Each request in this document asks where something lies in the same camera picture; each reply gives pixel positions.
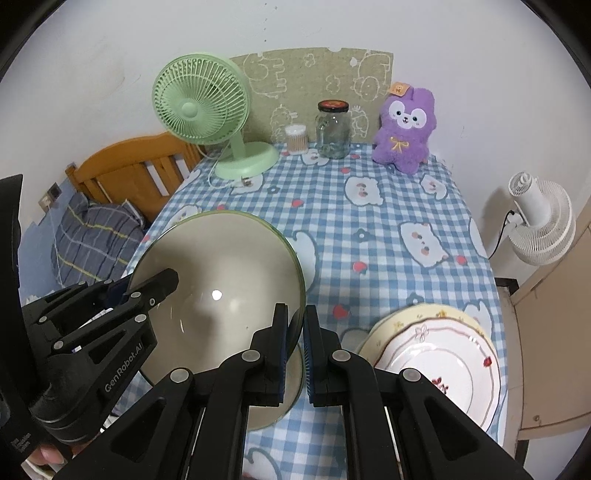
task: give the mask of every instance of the finger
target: finger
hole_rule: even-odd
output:
[[[43,458],[45,458],[46,463],[61,465],[65,461],[60,451],[54,446],[41,445],[41,453],[43,454]]]
[[[47,460],[43,457],[40,448],[36,448],[35,451],[29,455],[28,460],[35,465],[45,465],[47,464]]]

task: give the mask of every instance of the fan stand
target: fan stand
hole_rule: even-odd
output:
[[[279,160],[279,151],[265,142],[244,143],[242,133],[230,138],[230,149],[216,165],[216,176],[224,180],[254,177],[269,170]]]

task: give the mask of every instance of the stacked plates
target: stacked plates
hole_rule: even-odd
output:
[[[492,341],[476,320],[439,304],[420,304],[377,323],[360,356],[399,373],[415,368],[483,430],[499,403],[501,374]]]

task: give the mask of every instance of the human hand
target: human hand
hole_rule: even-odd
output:
[[[89,443],[90,442],[83,445],[72,446],[72,454],[78,455]],[[28,460],[35,465],[47,465],[48,463],[61,465],[62,463],[65,463],[63,455],[56,447],[45,444],[37,447],[35,451],[29,455]]]

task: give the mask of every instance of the stuffed animal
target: stuffed animal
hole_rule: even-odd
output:
[[[376,163],[393,163],[399,171],[414,174],[429,155],[427,141],[437,126],[435,98],[425,88],[394,85],[398,87],[389,92],[396,93],[388,95],[380,110],[382,126],[374,138],[372,158]],[[404,88],[399,85],[407,88],[403,95],[400,93]]]

